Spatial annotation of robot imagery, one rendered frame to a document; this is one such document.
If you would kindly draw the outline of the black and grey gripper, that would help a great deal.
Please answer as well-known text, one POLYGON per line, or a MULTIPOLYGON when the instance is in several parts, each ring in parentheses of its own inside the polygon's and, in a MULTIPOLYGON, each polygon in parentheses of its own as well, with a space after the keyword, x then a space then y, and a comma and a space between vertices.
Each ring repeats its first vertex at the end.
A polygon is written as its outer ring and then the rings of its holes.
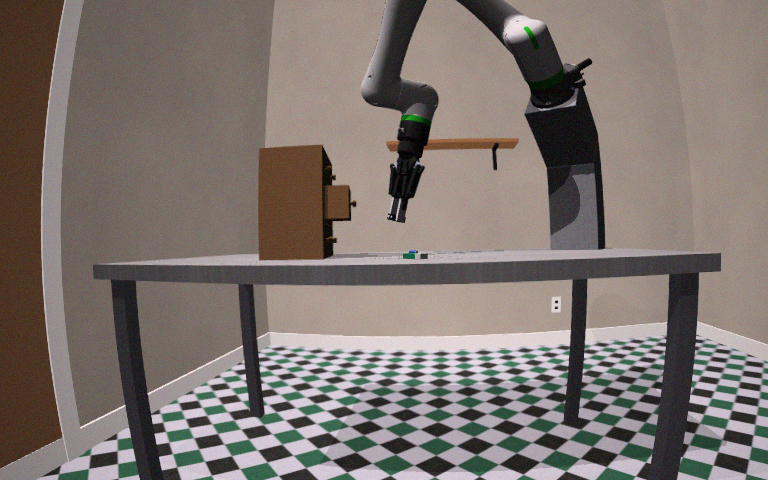
POLYGON ((419 161, 423 149, 423 145, 419 143, 400 141, 397 162, 390 164, 389 195, 392 196, 392 201, 389 213, 396 215, 395 221, 404 222, 408 200, 415 196, 421 174, 425 169, 419 161))

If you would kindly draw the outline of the black nine-volt battery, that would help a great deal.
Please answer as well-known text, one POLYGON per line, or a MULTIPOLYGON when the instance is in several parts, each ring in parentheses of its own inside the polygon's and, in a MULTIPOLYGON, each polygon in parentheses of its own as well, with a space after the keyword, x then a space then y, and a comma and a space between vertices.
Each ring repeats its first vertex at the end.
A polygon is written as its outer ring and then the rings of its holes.
MULTIPOLYGON (((388 220, 392 220, 392 219, 393 219, 392 221, 395 221, 395 219, 396 219, 396 215, 395 215, 395 214, 389 214, 389 213, 388 213, 388 217, 387 217, 387 219, 388 219, 388 220)), ((406 217, 405 217, 405 219, 406 219, 406 217)), ((404 222, 401 222, 401 223, 405 223, 405 219, 404 219, 404 222)))

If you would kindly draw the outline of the small brown chest of drawers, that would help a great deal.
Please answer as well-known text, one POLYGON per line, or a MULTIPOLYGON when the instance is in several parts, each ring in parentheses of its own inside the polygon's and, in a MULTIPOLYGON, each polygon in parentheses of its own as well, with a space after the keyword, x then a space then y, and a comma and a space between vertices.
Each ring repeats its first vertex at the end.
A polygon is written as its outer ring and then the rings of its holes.
POLYGON ((327 155, 323 145, 259 148, 259 260, 326 259, 322 149, 327 155))

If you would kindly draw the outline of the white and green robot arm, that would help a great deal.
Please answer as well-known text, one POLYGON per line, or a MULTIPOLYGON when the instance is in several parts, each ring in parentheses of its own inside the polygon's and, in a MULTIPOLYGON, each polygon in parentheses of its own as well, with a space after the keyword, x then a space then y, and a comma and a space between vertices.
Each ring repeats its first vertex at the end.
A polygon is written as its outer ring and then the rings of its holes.
MULTIPOLYGON (((439 98, 427 83, 400 78, 410 39, 427 0, 386 0, 375 51, 361 85, 372 106, 402 113, 399 141, 426 146, 439 98), (437 103, 436 103, 437 102, 437 103)), ((586 85, 580 73, 592 64, 563 64, 546 24, 533 20, 504 0, 456 0, 475 15, 514 56, 537 108, 568 101, 586 85), (529 19, 529 20, 527 20, 529 19), (506 39, 505 39, 506 37, 506 39), (508 42, 507 42, 508 41, 508 42)))

